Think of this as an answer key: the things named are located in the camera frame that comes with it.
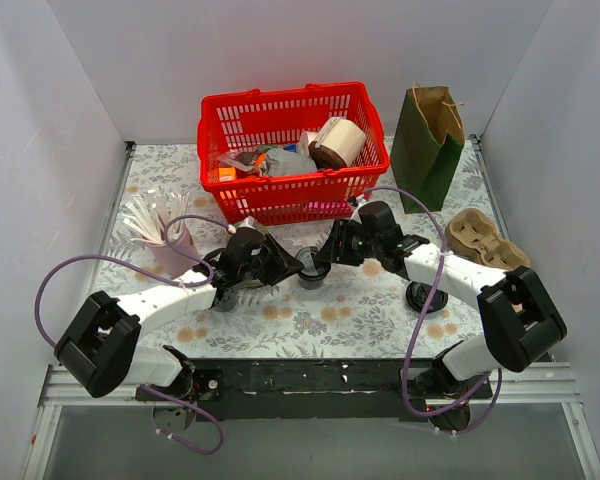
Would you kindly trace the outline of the black cup lid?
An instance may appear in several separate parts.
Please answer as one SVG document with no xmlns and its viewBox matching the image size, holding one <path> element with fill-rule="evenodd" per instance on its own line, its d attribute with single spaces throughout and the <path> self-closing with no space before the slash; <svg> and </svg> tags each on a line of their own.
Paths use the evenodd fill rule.
<svg viewBox="0 0 600 480">
<path fill-rule="evenodd" d="M 326 278 L 331 270 L 331 265 L 327 262 L 318 261 L 316 256 L 318 248 L 316 246 L 304 247 L 296 254 L 296 259 L 302 264 L 302 269 L 298 272 L 301 279 L 307 281 L 321 281 Z"/>
</svg>

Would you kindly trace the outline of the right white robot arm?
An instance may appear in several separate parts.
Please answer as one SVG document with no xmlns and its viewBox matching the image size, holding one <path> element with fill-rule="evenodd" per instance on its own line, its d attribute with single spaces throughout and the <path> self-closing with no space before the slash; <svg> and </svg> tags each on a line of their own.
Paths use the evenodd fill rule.
<svg viewBox="0 0 600 480">
<path fill-rule="evenodd" d="M 314 262 L 359 266 L 368 258 L 387 272 L 438 287 L 480 315 L 482 333 L 437 355 L 414 380 L 415 389 L 455 397 L 475 376 L 499 368 L 524 371 L 567 335 L 535 271 L 524 266 L 505 271 L 445 254 L 421 236 L 404 234 L 382 201 L 335 221 Z"/>
</svg>

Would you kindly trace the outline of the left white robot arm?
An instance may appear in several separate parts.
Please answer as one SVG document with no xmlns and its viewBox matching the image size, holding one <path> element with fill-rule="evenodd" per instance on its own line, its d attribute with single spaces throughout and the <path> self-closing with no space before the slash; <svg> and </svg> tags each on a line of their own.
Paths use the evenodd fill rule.
<svg viewBox="0 0 600 480">
<path fill-rule="evenodd" d="M 169 345 L 142 347 L 139 342 L 164 325 L 212 308 L 229 310 L 237 292 L 252 281 L 273 286 L 304 265 L 271 235 L 240 227 L 226 247 L 170 285 L 109 296 L 90 295 L 54 347 L 56 359 L 94 398 L 121 385 L 147 385 L 173 400 L 193 387 L 195 366 Z"/>
</svg>

